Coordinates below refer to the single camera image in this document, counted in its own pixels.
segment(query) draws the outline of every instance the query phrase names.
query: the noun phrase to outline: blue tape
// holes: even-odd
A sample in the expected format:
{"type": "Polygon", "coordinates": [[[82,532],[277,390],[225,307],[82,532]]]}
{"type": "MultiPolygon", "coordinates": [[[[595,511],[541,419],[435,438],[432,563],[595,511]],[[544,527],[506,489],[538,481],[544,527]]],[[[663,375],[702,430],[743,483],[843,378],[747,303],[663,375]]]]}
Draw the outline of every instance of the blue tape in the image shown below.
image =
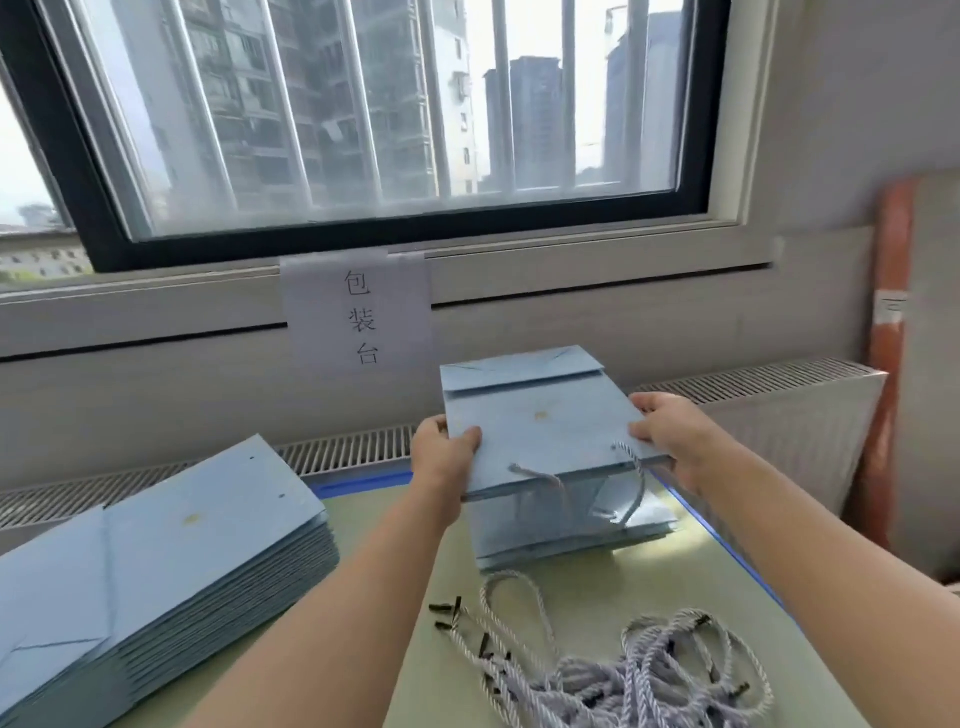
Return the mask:
{"type": "Polygon", "coordinates": [[[377,475],[376,477],[361,477],[355,480],[342,480],[336,483],[311,485],[309,488],[313,491],[313,495],[318,498],[352,496],[356,493],[366,493],[367,491],[378,491],[382,488],[393,488],[396,485],[406,485],[413,476],[414,474],[410,471],[400,471],[399,473],[387,473],[386,475],[377,475]]]}
{"type": "MultiPolygon", "coordinates": [[[[653,473],[653,476],[660,482],[664,488],[666,488],[670,494],[676,498],[680,505],[682,505],[693,518],[695,518],[700,525],[707,530],[707,533],[713,537],[713,540],[716,541],[720,546],[722,546],[730,556],[733,557],[733,560],[736,561],[740,567],[749,573],[754,581],[759,584],[760,588],[766,592],[771,599],[776,601],[783,611],[786,611],[786,608],[783,606],[783,602],[780,601],[780,598],[774,593],[773,589],[760,578],[760,575],[756,570],[746,562],[746,560],[738,554],[733,547],[728,544],[720,536],[719,533],[710,525],[703,516],[697,513],[697,510],[686,502],[684,498],[676,488],[666,482],[661,478],[657,473],[653,473]]],[[[368,491],[378,491],[384,488],[394,488],[397,485],[406,485],[410,482],[410,479],[413,477],[413,473],[410,471],[400,471],[399,473],[387,473],[385,475],[378,475],[376,477],[362,477],[356,478],[354,480],[343,480],[335,483],[325,483],[323,485],[311,485],[310,490],[313,491],[313,495],[318,498],[333,498],[339,496],[352,496],[357,493],[366,493],[368,491]]]]}
{"type": "Polygon", "coordinates": [[[780,601],[780,598],[776,595],[774,590],[770,588],[770,585],[760,578],[760,575],[756,572],[756,570],[752,566],[750,566],[750,564],[748,564],[747,561],[740,554],[738,554],[730,544],[724,541],[723,537],[721,537],[720,534],[716,532],[713,526],[710,525],[703,516],[697,513],[696,508],[694,508],[692,505],[687,503],[686,498],[681,496],[680,493],[677,492],[676,488],[674,488],[672,485],[666,482],[657,473],[655,473],[654,471],[650,471],[650,473],[653,475],[653,477],[655,477],[660,482],[660,485],[662,485],[664,488],[670,491],[671,495],[680,502],[680,505],[682,505],[689,512],[689,514],[693,516],[693,518],[695,518],[697,521],[700,522],[700,525],[707,530],[707,533],[709,533],[710,536],[713,537],[713,540],[716,541],[720,546],[722,546],[727,551],[727,553],[729,553],[730,556],[733,557],[734,561],[736,561],[736,563],[739,564],[744,571],[746,571],[753,577],[754,581],[760,585],[760,588],[764,592],[766,592],[771,599],[776,601],[784,612],[786,612],[786,607],[783,606],[783,602],[780,601]]]}

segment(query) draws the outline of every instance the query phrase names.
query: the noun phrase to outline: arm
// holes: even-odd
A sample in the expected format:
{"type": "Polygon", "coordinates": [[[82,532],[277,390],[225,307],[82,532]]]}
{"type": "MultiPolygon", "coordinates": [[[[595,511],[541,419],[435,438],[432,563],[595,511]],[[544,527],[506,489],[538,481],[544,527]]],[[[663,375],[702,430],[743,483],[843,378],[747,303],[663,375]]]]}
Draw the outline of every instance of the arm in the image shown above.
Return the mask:
{"type": "Polygon", "coordinates": [[[875,728],[960,716],[960,598],[872,544],[692,402],[634,395],[631,426],[677,461],[875,728]]]}
{"type": "Polygon", "coordinates": [[[414,477],[366,542],[237,661],[183,728],[379,728],[437,549],[460,515],[480,430],[443,417],[413,441],[414,477]]]}

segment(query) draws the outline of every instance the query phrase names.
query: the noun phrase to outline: orange pipe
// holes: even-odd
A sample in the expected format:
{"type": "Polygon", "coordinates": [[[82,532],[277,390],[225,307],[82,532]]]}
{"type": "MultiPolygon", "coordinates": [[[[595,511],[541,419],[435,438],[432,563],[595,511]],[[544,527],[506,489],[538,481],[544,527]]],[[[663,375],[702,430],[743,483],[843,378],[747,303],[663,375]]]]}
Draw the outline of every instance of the orange pipe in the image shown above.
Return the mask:
{"type": "Polygon", "coordinates": [[[896,507],[894,437],[918,183],[916,179],[896,182],[884,190],[880,200],[874,258],[874,323],[867,363],[889,376],[844,511],[850,525],[888,550],[896,507]]]}

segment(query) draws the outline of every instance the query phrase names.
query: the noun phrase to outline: radiator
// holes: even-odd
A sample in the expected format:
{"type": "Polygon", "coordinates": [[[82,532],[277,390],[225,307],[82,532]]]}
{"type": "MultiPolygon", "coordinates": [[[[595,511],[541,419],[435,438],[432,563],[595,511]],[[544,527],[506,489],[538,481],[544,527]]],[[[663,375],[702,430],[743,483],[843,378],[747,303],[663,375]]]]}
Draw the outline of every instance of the radiator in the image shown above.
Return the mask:
{"type": "MultiPolygon", "coordinates": [[[[788,362],[637,387],[689,397],[740,442],[769,460],[834,513],[850,489],[886,375],[836,359],[788,362]]],[[[311,484],[339,473],[396,468],[410,457],[413,425],[277,448],[311,484]]],[[[196,461],[0,492],[0,553],[97,504],[111,505],[196,461]]],[[[714,524],[704,503],[692,504],[714,524]]]]}
{"type": "MultiPolygon", "coordinates": [[[[839,359],[786,362],[644,384],[695,401],[740,443],[840,515],[886,373],[839,359]]],[[[686,496],[740,550],[726,526],[686,496]]]]}

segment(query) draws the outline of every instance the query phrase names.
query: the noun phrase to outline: tape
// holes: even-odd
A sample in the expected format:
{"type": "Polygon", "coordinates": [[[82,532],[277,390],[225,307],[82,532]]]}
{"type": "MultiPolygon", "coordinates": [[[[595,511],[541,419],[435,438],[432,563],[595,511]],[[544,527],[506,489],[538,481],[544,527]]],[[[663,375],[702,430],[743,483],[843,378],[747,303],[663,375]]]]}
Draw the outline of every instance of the tape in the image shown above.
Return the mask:
{"type": "Polygon", "coordinates": [[[876,291],[874,294],[874,326],[902,324],[906,320],[907,291],[876,291]]]}

